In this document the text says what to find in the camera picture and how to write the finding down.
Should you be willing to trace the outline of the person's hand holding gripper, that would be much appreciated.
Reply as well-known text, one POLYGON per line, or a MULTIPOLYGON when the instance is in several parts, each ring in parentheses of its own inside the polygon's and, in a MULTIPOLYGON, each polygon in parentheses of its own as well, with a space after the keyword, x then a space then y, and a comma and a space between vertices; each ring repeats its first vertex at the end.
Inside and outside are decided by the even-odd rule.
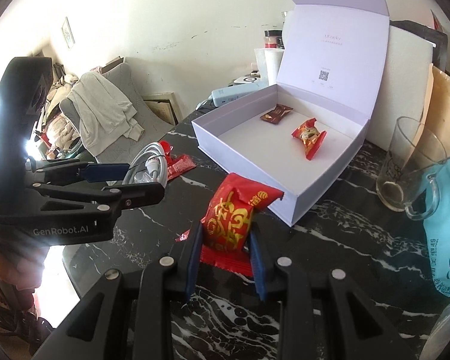
POLYGON ((42 247, 12 262, 0 251, 0 280, 11 284, 18 291, 37 289, 42 283, 44 261, 48 253, 49 247, 42 247))

